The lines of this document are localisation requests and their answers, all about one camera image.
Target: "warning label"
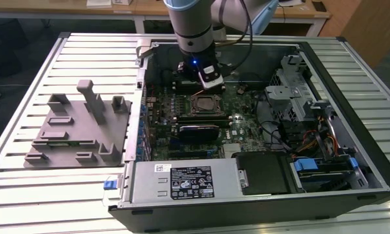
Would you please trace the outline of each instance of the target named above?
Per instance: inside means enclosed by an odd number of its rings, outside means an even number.
[[[211,166],[171,168],[174,200],[215,197]]]

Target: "floor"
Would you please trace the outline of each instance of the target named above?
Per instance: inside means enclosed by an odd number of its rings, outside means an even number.
[[[44,28],[39,19],[22,19],[20,24],[28,37],[30,45],[24,49],[15,51],[23,63],[23,72],[14,76],[0,78],[0,135],[12,118],[60,32],[136,32],[135,24],[131,20],[52,20],[50,28]],[[168,21],[147,21],[146,27],[148,33],[174,33]],[[388,87],[390,87],[390,53],[375,71]]]

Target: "blue latch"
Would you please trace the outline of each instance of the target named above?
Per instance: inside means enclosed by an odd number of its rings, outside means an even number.
[[[359,163],[357,163],[356,158],[353,158],[353,157],[349,158],[349,161],[351,161],[351,164],[352,164],[353,168],[357,169],[359,168]]]
[[[313,158],[301,158],[293,163],[293,165],[297,172],[301,170],[319,170],[319,165]]]
[[[116,190],[118,189],[118,180],[104,181],[104,190]]]

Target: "white table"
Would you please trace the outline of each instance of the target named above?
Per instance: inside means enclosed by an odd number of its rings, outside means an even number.
[[[24,168],[24,155],[50,111],[47,101],[52,93],[68,92],[71,100],[84,98],[76,91],[76,84],[80,79],[90,78],[103,99],[111,100],[114,95],[134,99],[142,95],[130,88],[143,79],[135,63],[140,39],[175,39],[175,36],[71,34],[58,39],[0,137],[0,233],[131,233],[108,213],[107,206],[119,200],[119,190],[103,190],[103,182],[123,173],[122,167],[32,170]],[[309,42],[390,160],[390,90],[348,43],[336,38],[256,37],[256,40]],[[390,234],[390,202],[361,207],[333,219],[179,233],[268,232]]]

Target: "motherboard chip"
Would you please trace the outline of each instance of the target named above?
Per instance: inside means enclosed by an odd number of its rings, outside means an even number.
[[[192,116],[224,116],[220,106],[222,97],[218,95],[199,95],[191,97]]]

